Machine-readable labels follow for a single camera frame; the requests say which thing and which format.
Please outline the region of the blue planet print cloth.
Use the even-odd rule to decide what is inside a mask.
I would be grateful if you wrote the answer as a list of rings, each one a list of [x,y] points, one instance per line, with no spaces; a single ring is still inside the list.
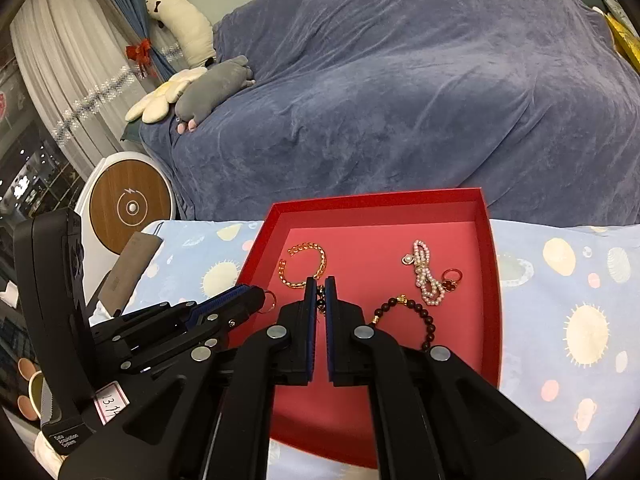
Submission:
[[[496,220],[500,391],[582,461],[591,479],[639,474],[639,230]],[[257,221],[157,221],[126,308],[201,301],[238,279]]]

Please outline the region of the grey plush toy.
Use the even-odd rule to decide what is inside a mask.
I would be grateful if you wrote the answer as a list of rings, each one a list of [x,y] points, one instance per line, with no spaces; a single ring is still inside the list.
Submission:
[[[177,132],[194,131],[219,104],[254,83],[253,71],[245,55],[210,66],[178,99],[175,105]]]

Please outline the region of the white long plush pillow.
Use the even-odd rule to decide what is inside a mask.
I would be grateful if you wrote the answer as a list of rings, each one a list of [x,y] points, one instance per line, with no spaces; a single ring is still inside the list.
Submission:
[[[150,18],[166,27],[177,39],[190,68],[211,66],[217,61],[214,28],[189,0],[145,0]]]

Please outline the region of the cream flower plush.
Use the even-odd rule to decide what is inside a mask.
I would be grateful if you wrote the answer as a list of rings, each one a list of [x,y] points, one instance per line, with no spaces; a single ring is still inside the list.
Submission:
[[[182,70],[172,75],[168,81],[130,107],[125,115],[126,122],[135,122],[138,119],[144,124],[160,122],[167,116],[169,107],[176,104],[183,92],[186,91],[186,87],[203,76],[206,70],[207,68],[202,66]]]

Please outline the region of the gold cushion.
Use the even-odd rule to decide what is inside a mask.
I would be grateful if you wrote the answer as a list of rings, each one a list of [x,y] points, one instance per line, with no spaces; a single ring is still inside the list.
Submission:
[[[640,41],[639,38],[622,23],[616,21],[611,14],[605,14],[597,6],[593,10],[601,14],[608,24],[613,37],[614,48],[620,56],[626,58],[637,73],[640,73]]]

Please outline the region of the gold braided bangle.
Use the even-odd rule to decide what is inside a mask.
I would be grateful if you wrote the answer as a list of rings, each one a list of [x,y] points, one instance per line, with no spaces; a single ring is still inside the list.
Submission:
[[[303,242],[288,248],[278,262],[277,274],[285,287],[303,289],[307,278],[322,278],[327,266],[328,256],[324,248],[318,243]]]

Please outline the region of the round wooden white device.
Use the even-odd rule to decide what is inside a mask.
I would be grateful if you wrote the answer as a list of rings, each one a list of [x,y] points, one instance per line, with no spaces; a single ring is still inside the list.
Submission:
[[[175,196],[154,160],[137,152],[102,159],[75,206],[81,218],[84,292],[90,298],[131,235],[156,220],[175,218]]]

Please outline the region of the white curtain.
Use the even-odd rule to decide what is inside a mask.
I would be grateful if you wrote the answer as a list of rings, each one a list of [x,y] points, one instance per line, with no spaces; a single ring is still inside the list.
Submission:
[[[32,104],[78,174],[130,148],[125,115],[152,82],[126,59],[131,40],[100,0],[25,0],[10,34]]]

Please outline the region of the purple blue blanket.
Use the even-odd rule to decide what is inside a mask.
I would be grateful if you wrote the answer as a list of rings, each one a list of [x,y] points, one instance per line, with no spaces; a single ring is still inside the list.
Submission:
[[[140,129],[183,218],[480,188],[498,219],[639,219],[639,76],[582,0],[252,0],[214,45],[254,84]]]

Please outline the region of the red bow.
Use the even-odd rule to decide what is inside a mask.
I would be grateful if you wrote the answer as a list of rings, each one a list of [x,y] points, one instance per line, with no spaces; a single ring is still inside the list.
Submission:
[[[126,57],[138,66],[142,77],[155,77],[152,61],[152,44],[149,38],[143,38],[138,44],[130,44],[125,49]]]

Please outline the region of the brown flat case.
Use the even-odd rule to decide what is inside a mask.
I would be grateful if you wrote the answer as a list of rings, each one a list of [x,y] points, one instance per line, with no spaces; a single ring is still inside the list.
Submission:
[[[98,299],[106,312],[119,316],[124,312],[138,281],[150,264],[162,239],[153,234],[137,232],[131,235],[112,270],[99,287]]]

